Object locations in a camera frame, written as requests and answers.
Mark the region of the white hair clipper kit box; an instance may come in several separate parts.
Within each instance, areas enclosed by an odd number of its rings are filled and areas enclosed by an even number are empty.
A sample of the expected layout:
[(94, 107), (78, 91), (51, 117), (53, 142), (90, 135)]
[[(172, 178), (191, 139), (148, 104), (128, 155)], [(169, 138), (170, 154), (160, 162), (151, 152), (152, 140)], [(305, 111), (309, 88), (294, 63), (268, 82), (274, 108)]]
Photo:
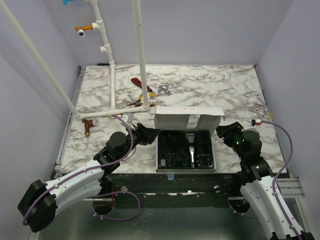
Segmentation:
[(156, 172), (211, 174), (216, 171), (212, 136), (225, 119), (220, 107), (158, 106), (154, 125)]

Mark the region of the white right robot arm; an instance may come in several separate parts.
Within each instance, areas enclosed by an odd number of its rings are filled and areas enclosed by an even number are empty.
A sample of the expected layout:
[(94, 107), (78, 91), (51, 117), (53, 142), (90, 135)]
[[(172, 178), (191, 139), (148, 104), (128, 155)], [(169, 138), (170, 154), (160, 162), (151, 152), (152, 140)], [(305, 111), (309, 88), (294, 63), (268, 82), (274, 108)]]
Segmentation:
[(261, 155), (262, 141), (256, 129), (260, 124), (253, 120), (249, 128), (239, 122), (216, 128), (217, 136), (240, 159), (241, 170), (233, 175), (230, 191), (247, 200), (267, 239), (312, 240), (313, 234), (306, 232), (291, 213), (276, 182), (278, 176)]

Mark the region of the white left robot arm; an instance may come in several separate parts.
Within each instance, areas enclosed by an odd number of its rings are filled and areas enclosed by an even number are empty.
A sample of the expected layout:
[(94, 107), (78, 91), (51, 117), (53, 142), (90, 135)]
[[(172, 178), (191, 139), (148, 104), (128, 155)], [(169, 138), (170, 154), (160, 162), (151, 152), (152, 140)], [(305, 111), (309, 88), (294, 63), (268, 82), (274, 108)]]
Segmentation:
[(107, 176), (121, 165), (134, 147), (152, 144), (160, 133), (159, 129), (141, 123), (126, 129), (128, 134), (114, 132), (105, 147), (84, 166), (55, 180), (32, 182), (17, 206), (23, 217), (22, 224), (36, 233), (73, 204), (89, 197), (107, 197), (111, 191)]

